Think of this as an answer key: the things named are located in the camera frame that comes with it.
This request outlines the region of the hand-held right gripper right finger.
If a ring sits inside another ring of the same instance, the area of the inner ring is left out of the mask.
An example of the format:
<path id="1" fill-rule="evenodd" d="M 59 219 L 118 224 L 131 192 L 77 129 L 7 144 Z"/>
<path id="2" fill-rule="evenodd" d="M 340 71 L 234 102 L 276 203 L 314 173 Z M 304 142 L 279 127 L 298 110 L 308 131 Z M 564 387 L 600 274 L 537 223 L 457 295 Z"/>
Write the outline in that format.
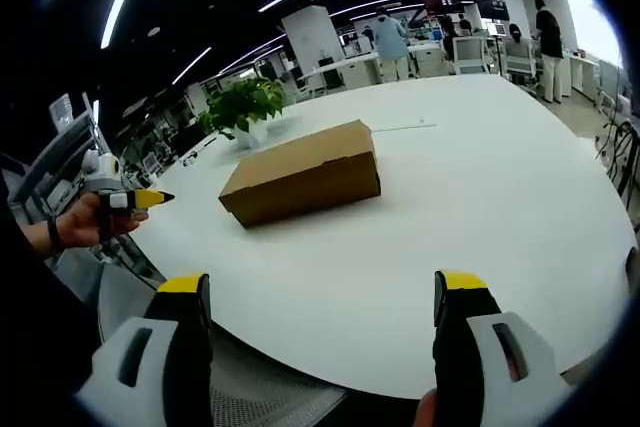
<path id="1" fill-rule="evenodd" d="M 437 426 L 539 426 L 569 397 L 551 345 L 479 277 L 435 272 L 434 327 Z"/>

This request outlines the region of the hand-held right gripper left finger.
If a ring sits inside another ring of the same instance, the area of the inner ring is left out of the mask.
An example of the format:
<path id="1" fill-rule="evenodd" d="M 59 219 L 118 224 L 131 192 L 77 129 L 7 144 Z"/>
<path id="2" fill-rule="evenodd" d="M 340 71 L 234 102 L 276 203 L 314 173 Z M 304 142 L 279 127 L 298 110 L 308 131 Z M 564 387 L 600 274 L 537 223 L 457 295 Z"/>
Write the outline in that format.
<path id="1" fill-rule="evenodd" d="M 75 403 L 96 426 L 211 426 L 211 327 L 209 276 L 167 280 L 93 354 Z"/>

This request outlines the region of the person's right hand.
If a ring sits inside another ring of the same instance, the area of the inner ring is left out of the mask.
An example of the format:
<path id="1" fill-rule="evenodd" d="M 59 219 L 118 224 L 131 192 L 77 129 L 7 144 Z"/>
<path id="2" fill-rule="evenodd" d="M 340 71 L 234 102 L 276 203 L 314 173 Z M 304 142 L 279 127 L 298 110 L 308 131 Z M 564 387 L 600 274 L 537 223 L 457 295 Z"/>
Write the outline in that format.
<path id="1" fill-rule="evenodd" d="M 433 427 L 435 425 L 435 413 L 437 405 L 437 390 L 431 389 L 419 401 L 413 426 Z"/>

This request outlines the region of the person's left hand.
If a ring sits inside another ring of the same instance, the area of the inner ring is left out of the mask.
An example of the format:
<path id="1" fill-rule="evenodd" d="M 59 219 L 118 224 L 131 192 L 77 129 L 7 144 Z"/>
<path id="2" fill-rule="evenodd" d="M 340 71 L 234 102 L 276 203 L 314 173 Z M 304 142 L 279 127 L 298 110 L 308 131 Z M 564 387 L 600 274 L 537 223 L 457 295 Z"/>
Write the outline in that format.
<path id="1" fill-rule="evenodd" d="M 114 217 L 110 237 L 100 237 L 97 211 L 99 198 L 96 194 L 81 196 L 65 213 L 58 216 L 53 225 L 52 243 L 57 250 L 92 247 L 114 236 L 128 234 L 136 230 L 148 219 L 147 213 L 135 213 L 124 217 Z"/>

